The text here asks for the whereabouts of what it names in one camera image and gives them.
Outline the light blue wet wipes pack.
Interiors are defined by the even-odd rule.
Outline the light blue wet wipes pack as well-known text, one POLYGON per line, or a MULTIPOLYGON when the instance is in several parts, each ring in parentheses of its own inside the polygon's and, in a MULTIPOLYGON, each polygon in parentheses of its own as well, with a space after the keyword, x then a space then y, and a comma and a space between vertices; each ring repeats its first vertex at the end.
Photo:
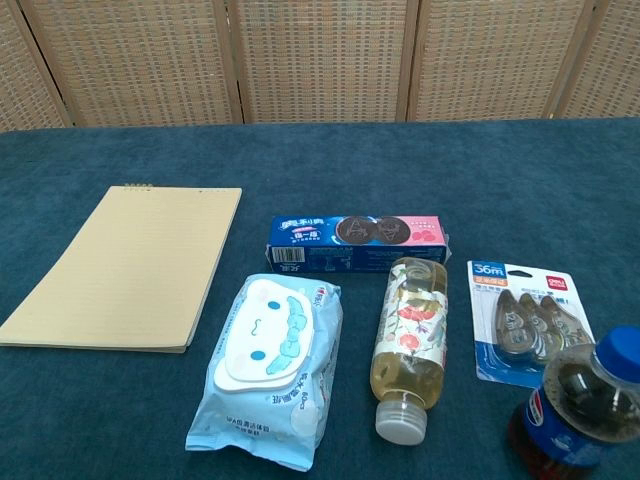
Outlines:
POLYGON ((337 285, 248 276, 209 362, 186 450, 232 446, 310 470, 329 416, 342 321, 337 285))

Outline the correction tape blister pack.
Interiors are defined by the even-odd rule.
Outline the correction tape blister pack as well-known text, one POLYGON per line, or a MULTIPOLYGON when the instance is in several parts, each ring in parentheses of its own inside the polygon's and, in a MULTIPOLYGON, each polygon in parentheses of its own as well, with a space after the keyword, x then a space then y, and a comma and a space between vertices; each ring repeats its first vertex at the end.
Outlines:
POLYGON ((479 379, 536 388, 556 354, 594 341, 570 274, 487 260, 467 269, 479 379))

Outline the woven bamboo screen panel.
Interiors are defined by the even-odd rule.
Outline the woven bamboo screen panel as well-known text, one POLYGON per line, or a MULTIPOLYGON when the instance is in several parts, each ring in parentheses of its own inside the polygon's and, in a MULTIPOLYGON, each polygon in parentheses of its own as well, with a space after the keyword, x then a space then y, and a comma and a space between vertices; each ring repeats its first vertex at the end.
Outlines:
POLYGON ((18 0, 0 0, 0 133, 70 125, 18 0))
POLYGON ((0 0, 65 127, 240 124, 226 0, 0 0))
POLYGON ((407 118, 544 118, 593 0, 420 0, 407 118))
POLYGON ((601 0, 558 103, 563 118, 640 117, 640 0, 601 0))
POLYGON ((403 122, 420 0, 229 0, 247 123, 403 122))

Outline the blue Oreo cookie box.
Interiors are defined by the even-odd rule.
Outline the blue Oreo cookie box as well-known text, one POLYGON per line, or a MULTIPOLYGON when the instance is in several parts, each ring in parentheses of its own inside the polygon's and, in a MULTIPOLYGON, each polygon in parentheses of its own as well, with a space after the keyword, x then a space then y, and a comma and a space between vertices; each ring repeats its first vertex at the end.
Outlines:
POLYGON ((279 273, 385 272, 402 257, 446 263, 436 216, 276 216, 266 257, 279 273))

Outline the Pepsi cola bottle blue cap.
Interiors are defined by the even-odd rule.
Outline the Pepsi cola bottle blue cap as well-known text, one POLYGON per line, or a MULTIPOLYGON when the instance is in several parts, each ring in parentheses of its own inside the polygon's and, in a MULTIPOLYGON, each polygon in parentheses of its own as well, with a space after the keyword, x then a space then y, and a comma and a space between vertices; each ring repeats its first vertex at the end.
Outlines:
POLYGON ((585 480, 640 438, 640 327, 560 351, 510 419, 508 440, 534 480, 585 480))

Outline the tan cover spiral notepad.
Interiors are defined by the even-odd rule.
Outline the tan cover spiral notepad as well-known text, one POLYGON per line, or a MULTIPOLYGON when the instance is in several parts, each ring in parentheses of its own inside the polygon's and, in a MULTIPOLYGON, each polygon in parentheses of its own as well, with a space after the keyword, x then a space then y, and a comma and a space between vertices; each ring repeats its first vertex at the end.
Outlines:
POLYGON ((239 188, 112 186, 0 325, 0 346, 182 353, 239 188))

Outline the teal table cloth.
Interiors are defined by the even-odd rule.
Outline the teal table cloth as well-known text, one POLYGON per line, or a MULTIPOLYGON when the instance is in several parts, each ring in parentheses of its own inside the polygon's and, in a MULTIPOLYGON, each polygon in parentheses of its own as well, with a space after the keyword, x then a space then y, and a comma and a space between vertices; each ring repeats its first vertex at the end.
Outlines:
POLYGON ((112 185, 242 192, 182 354, 0 347, 0 480, 531 480, 507 442, 522 388, 478 379, 467 262, 569 273, 593 334, 640 326, 640 118, 65 128, 0 134, 0 322, 112 185), (450 237, 447 365, 424 442, 375 432, 386 278, 335 274, 344 323, 306 473, 188 452, 207 364, 277 215, 436 215, 450 237))

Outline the floral label tea bottle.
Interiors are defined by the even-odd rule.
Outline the floral label tea bottle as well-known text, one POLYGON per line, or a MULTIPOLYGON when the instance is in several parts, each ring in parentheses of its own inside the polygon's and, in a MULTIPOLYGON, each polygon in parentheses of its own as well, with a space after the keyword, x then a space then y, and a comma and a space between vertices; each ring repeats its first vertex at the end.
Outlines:
POLYGON ((390 269, 370 370, 375 429, 404 446, 423 442, 446 364, 447 271, 435 261, 396 260, 390 269))

